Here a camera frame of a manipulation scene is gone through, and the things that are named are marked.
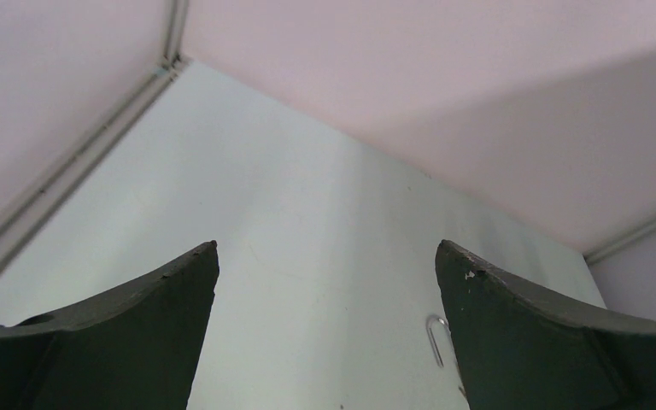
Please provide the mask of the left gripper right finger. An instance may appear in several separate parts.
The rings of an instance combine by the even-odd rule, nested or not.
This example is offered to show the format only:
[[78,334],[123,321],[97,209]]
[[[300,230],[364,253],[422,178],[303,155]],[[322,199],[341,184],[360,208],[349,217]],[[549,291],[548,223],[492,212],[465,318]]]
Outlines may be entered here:
[[656,409],[656,321],[564,296],[440,242],[436,280],[472,409]]

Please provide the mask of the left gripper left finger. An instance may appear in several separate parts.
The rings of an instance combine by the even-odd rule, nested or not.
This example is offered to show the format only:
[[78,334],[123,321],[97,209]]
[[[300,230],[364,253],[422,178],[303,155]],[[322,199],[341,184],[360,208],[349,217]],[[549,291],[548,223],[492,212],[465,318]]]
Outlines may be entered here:
[[184,409],[220,274],[216,242],[0,325],[0,409]]

